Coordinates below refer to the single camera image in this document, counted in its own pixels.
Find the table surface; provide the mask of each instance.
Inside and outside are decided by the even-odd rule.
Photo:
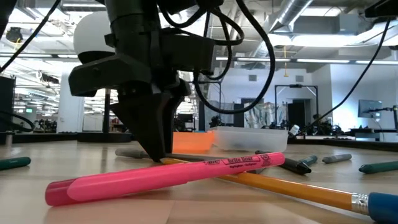
[[[44,201],[53,181],[154,166],[148,159],[115,156],[116,149],[142,149],[128,144],[85,144],[76,141],[14,144],[0,147],[0,157],[29,156],[28,167],[0,171],[0,223],[373,223],[364,215],[274,194],[220,179],[206,179],[101,202],[51,208]],[[351,153],[352,160],[325,165],[324,156]],[[214,156],[240,156],[250,152],[212,149]],[[292,159],[318,156],[307,176],[280,167],[262,174],[320,187],[368,194],[398,194],[398,171],[364,175],[362,164],[398,161],[398,153],[331,146],[289,145]]]

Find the clear plastic container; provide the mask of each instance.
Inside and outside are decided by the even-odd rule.
[[[216,127],[215,145],[224,150],[283,152],[287,130]]]

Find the metal ferrule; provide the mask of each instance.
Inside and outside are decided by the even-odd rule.
[[[353,193],[351,196],[352,211],[363,215],[369,215],[368,199],[369,196],[366,194]]]

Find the yellow pencil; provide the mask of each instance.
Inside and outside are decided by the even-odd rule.
[[[166,165],[187,162],[169,158],[162,159],[161,161]],[[377,222],[398,222],[398,196],[396,195],[349,193],[247,172],[237,175],[224,175],[218,178],[352,212],[362,213],[364,215],[370,215],[370,217]]]

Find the wire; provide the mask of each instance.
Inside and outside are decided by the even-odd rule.
[[[231,38],[230,38],[230,36],[229,36],[228,27],[226,26],[226,22],[225,22],[221,17],[218,17],[218,18],[220,19],[221,26],[223,27],[223,32],[224,32],[225,39],[226,39],[227,41],[230,41]],[[227,61],[226,61],[225,69],[224,69],[223,72],[222,72],[220,75],[218,75],[217,77],[211,77],[211,76],[207,75],[207,78],[208,78],[209,80],[220,80],[220,79],[224,78],[225,75],[228,73],[228,70],[229,70],[229,68],[231,67],[231,64],[232,64],[232,45],[231,45],[231,44],[228,44],[228,45],[226,46],[226,48],[227,48],[227,52],[228,52],[228,59],[227,59]]]
[[[209,31],[209,23],[210,23],[210,12],[206,13],[206,20],[205,20],[205,30],[203,31],[203,36],[207,37],[207,33]]]
[[[354,86],[352,87],[352,89],[348,92],[348,94],[346,95],[346,97],[344,97],[344,99],[338,104],[336,105],[334,108],[332,108],[330,111],[326,112],[323,116],[319,117],[318,119],[316,119],[312,124],[306,126],[305,128],[303,128],[301,130],[301,132],[299,132],[298,134],[296,134],[295,136],[299,136],[302,133],[304,133],[308,128],[311,128],[314,124],[317,124],[321,119],[323,119],[324,117],[328,116],[328,114],[330,114],[331,112],[333,112],[334,110],[336,110],[337,108],[339,108],[348,98],[349,96],[351,96],[351,94],[354,92],[355,88],[358,86],[358,84],[360,83],[360,81],[362,80],[362,78],[365,76],[366,72],[369,70],[370,66],[372,65],[373,61],[376,59],[377,55],[379,54],[379,51],[383,45],[384,39],[386,38],[386,34],[387,31],[389,29],[390,26],[390,21],[391,19],[388,18],[387,23],[386,23],[386,27],[384,28],[383,34],[381,36],[381,40],[379,43],[379,46],[377,47],[376,52],[374,53],[372,59],[370,60],[369,64],[366,66],[366,68],[364,69],[364,71],[362,72],[361,76],[358,78],[358,80],[356,81],[356,83],[354,84]]]
[[[373,121],[379,126],[380,130],[382,130],[380,123],[377,122],[376,119],[373,119]],[[386,136],[384,135],[384,133],[382,132],[381,134],[383,135],[383,141],[386,141]]]
[[[270,58],[270,69],[269,69],[269,75],[268,75],[267,81],[264,84],[264,87],[261,90],[260,94],[257,96],[257,98],[249,106],[239,109],[239,110],[221,110],[221,109],[211,105],[206,100],[206,98],[203,96],[203,93],[200,90],[199,83],[198,83],[199,73],[197,71],[195,71],[193,73],[193,84],[195,85],[195,89],[197,91],[197,95],[198,95],[199,99],[209,109],[211,109],[217,113],[222,113],[222,114],[238,114],[238,113],[244,113],[244,112],[247,112],[247,111],[253,109],[262,100],[264,95],[267,93],[267,90],[268,90],[269,86],[271,85],[271,81],[272,81],[272,79],[274,77],[274,73],[275,73],[275,52],[274,52],[274,47],[272,46],[267,33],[264,31],[264,29],[262,29],[261,25],[250,13],[249,9],[247,8],[247,6],[245,5],[243,0],[236,0],[236,3],[238,4],[239,8],[242,10],[242,13],[246,16],[248,21],[253,25],[255,30],[260,34],[261,38],[266,43],[266,47],[269,52],[269,58]]]
[[[217,9],[210,9],[210,12],[212,14],[214,14],[215,16],[217,16],[220,21],[221,21],[221,25],[223,24],[223,21],[226,22],[228,25],[230,25],[239,35],[239,38],[236,40],[215,40],[216,45],[219,46],[235,46],[235,45],[239,45],[242,44],[243,39],[244,39],[244,32],[242,30],[242,28],[235,23],[235,21],[233,21],[231,18],[229,18],[228,16],[226,16],[225,14],[223,14],[220,11],[220,8],[218,7]]]
[[[183,23],[176,23],[173,21],[172,18],[170,18],[169,13],[166,11],[166,9],[163,7],[163,5],[159,4],[159,9],[161,13],[163,14],[164,19],[171,25],[176,28],[186,28],[190,25],[192,25],[194,22],[196,22],[199,18],[201,18],[202,15],[206,13],[206,11],[202,8],[199,8],[187,21]]]
[[[24,128],[21,125],[16,124],[16,123],[14,123],[14,122],[12,122],[12,121],[0,116],[0,122],[10,126],[14,130],[19,130],[19,131],[23,131],[23,132],[32,132],[35,129],[34,123],[32,123],[31,121],[29,121],[28,119],[26,119],[26,118],[24,118],[22,116],[19,116],[17,114],[13,114],[13,113],[8,113],[8,112],[5,112],[5,111],[0,111],[0,114],[5,114],[5,115],[9,115],[9,116],[12,116],[12,117],[15,117],[15,118],[19,118],[19,119],[25,121],[30,126],[30,129],[29,128]]]
[[[338,9],[340,10],[340,13],[343,13],[343,12],[344,12],[340,7],[338,7],[338,6],[333,6],[333,7],[331,7],[329,10],[327,10],[323,16],[327,15],[328,12],[330,12],[330,11],[331,11],[332,9],[334,9],[334,8],[338,8]]]
[[[225,95],[224,95],[224,93],[221,91],[220,86],[218,86],[218,85],[215,84],[215,83],[212,83],[212,84],[213,84],[213,86],[217,87],[219,94],[223,95],[223,99],[224,99],[224,108],[225,108],[225,103],[226,103],[226,101],[225,101]]]
[[[221,21],[225,21],[228,25],[230,25],[233,29],[235,29],[235,31],[239,35],[239,39],[236,39],[236,40],[214,40],[213,39],[214,42],[215,42],[215,45],[218,45],[218,46],[228,46],[228,45],[236,46],[236,45],[242,44],[243,39],[244,39],[244,32],[243,32],[242,28],[239,25],[237,25],[237,23],[235,23],[235,21],[230,19],[228,16],[226,16],[222,12],[220,12],[220,11],[218,11],[216,9],[212,9],[212,10],[210,10],[210,12],[212,14],[214,14],[215,16],[218,16]],[[181,30],[178,27],[169,28],[169,29],[168,28],[164,28],[163,32],[166,32],[168,34],[169,33],[172,33],[172,34],[187,34],[189,36],[202,37],[200,35],[193,34],[191,32],[185,31],[185,30]]]
[[[25,41],[24,44],[14,53],[13,56],[0,68],[0,73],[5,71],[5,69],[18,57],[20,53],[22,53],[25,48],[30,44],[30,42],[37,36],[37,34],[40,32],[40,30],[43,28],[45,23],[49,20],[51,14],[55,11],[55,9],[58,7],[60,4],[61,0],[56,0],[54,5],[51,7],[47,15],[43,18],[42,22],[37,26],[36,30],[33,31],[32,35]]]

